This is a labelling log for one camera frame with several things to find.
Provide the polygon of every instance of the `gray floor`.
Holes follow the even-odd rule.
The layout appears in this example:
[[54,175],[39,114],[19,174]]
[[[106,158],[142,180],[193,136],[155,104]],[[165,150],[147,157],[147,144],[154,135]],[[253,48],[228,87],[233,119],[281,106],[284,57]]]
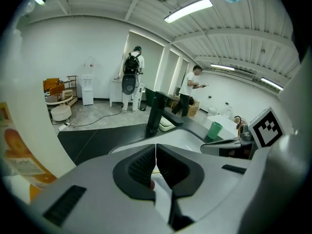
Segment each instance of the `gray floor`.
[[[113,106],[110,107],[108,101],[94,101],[94,105],[83,106],[82,101],[78,101],[72,106],[72,117],[70,119],[71,125],[78,127],[67,127],[64,131],[115,128],[147,123],[151,107],[147,106],[146,111],[143,112],[139,110],[135,114],[132,113],[131,104],[129,104],[128,112],[121,112],[118,114],[120,110],[120,103],[113,103]],[[92,125],[83,126],[98,120],[102,116],[114,114],[118,115],[105,117]],[[204,112],[198,111],[197,114],[191,118],[196,122],[201,123],[205,117],[206,114]],[[57,134],[60,126],[60,124],[53,125]]]

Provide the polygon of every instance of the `black countertop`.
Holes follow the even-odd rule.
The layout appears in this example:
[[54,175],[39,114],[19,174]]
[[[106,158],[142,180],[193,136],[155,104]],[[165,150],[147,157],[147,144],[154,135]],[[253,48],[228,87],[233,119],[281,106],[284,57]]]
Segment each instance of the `black countertop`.
[[222,140],[220,137],[214,140],[208,138],[208,130],[205,127],[188,117],[183,119],[184,124],[182,126],[167,132],[149,133],[146,129],[146,124],[139,124],[97,130],[65,131],[58,134],[58,139],[76,165],[86,160],[109,154],[111,150],[117,147],[164,135],[176,129],[189,131],[205,143]]

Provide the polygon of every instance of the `green cup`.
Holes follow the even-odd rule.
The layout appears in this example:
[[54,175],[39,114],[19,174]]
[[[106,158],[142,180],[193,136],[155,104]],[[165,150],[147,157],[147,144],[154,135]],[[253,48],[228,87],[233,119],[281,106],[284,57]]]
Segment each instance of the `green cup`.
[[210,139],[215,139],[218,134],[220,133],[220,131],[222,130],[223,126],[221,124],[219,124],[218,122],[212,122],[210,129],[207,133],[207,136]]

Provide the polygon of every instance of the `dark trousers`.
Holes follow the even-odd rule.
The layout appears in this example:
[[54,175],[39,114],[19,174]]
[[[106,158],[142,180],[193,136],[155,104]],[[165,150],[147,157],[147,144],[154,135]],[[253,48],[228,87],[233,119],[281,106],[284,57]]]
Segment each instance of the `dark trousers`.
[[176,114],[177,112],[180,111],[180,109],[182,109],[182,115],[181,116],[182,117],[183,116],[187,116],[187,112],[189,110],[189,99],[190,99],[190,96],[186,96],[186,95],[180,94],[179,103],[172,110],[172,113]]

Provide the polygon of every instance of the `ceiling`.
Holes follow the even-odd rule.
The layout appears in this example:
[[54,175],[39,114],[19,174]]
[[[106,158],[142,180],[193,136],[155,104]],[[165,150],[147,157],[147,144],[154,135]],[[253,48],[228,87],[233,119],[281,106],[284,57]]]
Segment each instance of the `ceiling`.
[[266,77],[284,86],[296,73],[300,65],[291,40],[293,27],[280,0],[211,0],[212,8],[171,24],[164,21],[193,1],[46,0],[28,18],[30,23],[69,16],[126,21],[163,37],[211,72],[221,72],[211,63],[224,64],[252,74],[252,82]]

